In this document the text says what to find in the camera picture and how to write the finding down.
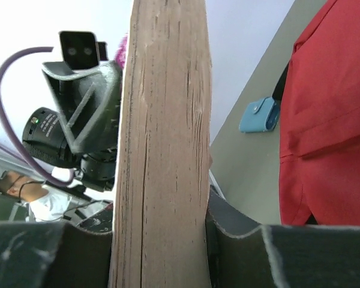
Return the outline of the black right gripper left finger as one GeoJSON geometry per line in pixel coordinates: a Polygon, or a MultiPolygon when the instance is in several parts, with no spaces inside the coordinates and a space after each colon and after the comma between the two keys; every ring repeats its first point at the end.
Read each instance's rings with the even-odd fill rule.
{"type": "Polygon", "coordinates": [[[0,221],[0,288],[107,287],[112,207],[80,224],[0,221]]]}

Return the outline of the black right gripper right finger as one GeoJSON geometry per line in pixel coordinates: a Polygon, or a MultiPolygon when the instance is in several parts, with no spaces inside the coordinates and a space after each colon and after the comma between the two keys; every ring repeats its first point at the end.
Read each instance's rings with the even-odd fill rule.
{"type": "Polygon", "coordinates": [[[360,226],[262,225],[214,191],[205,224],[213,287],[360,287],[360,226]]]}

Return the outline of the purple Treehouse book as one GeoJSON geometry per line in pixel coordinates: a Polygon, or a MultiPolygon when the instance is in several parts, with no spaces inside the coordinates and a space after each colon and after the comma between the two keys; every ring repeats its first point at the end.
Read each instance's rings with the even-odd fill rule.
{"type": "Polygon", "coordinates": [[[110,287],[209,287],[211,54],[204,1],[134,1],[110,287]]]}

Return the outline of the red student backpack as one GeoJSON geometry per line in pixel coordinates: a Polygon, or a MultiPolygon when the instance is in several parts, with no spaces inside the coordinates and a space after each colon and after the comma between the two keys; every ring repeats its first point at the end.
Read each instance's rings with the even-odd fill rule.
{"type": "Polygon", "coordinates": [[[360,0],[326,2],[294,44],[279,203],[286,225],[360,226],[360,0]]]}

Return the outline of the blue snap wallet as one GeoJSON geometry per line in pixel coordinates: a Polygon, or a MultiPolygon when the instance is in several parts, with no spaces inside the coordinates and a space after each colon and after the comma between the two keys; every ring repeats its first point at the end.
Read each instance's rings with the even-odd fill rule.
{"type": "Polygon", "coordinates": [[[242,133],[273,131],[280,116],[280,107],[272,97],[249,103],[239,123],[242,133]]]}

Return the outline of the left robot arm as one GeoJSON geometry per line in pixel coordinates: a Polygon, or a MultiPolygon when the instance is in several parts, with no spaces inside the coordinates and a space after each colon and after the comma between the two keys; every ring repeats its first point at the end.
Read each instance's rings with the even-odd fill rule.
{"type": "Polygon", "coordinates": [[[115,183],[116,150],[74,154],[60,125],[58,114],[41,107],[29,117],[22,134],[29,154],[47,164],[74,170],[74,178],[95,191],[110,191],[115,183]]]}

